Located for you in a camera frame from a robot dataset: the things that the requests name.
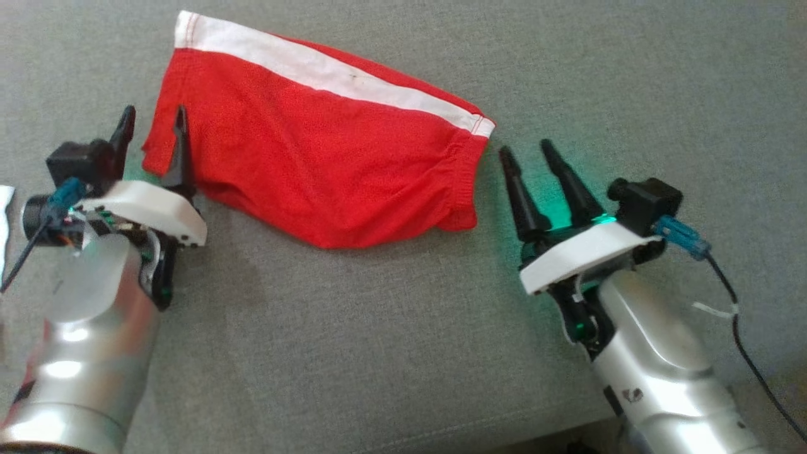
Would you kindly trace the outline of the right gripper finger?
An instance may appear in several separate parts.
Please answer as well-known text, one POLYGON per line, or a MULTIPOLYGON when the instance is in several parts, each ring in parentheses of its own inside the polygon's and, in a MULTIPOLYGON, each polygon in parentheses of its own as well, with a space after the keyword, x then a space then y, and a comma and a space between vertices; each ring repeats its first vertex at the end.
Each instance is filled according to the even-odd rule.
POLYGON ((552 228, 551 221, 538 209, 528 191, 523 181, 521 166, 514 157, 512 149, 503 146, 498 155, 517 238, 523 243, 537 242, 552 228))
POLYGON ((550 171, 560 184, 570 213, 571 227, 582 229, 606 215, 602 204, 561 156, 551 140, 541 140, 541 150, 550 171))

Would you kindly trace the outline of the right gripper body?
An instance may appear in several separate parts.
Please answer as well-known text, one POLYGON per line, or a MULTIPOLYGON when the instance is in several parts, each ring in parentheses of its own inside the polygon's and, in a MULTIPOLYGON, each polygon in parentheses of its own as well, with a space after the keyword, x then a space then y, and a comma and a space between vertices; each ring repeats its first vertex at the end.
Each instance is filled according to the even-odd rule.
POLYGON ((567 340, 591 361, 619 332, 651 345, 668 308, 635 271, 634 252, 661 243, 658 235, 639 236, 616 221, 597 224, 536 253, 519 272, 521 284, 528 295, 550 295, 567 340))

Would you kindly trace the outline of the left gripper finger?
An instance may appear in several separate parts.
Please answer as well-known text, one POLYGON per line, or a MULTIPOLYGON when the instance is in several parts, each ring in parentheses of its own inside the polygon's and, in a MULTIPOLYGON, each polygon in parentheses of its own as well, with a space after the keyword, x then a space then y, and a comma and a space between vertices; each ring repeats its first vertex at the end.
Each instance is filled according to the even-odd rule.
POLYGON ((119 123, 109 140, 113 147, 113 175, 116 179, 123 178, 127 150, 134 135, 135 123, 136 108, 133 105, 124 107, 119 123))
POLYGON ((171 153, 169 168, 161 178, 161 186, 182 197, 194 197, 196 184, 192 164, 192 150, 189 134, 187 109, 178 106, 174 118, 174 147, 171 153))

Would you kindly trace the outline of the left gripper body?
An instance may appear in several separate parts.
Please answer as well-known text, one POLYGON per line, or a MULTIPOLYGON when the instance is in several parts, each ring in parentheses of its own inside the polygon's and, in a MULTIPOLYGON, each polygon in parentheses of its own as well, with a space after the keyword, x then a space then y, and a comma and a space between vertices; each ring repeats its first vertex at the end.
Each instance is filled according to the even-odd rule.
POLYGON ((192 199, 138 180, 119 181, 103 195, 83 199, 75 183, 52 195, 29 198, 22 229, 33 247, 69 247, 84 255, 102 238, 123 240, 133 250, 136 282, 165 311, 173 301, 178 251, 204 247, 207 224, 192 199))

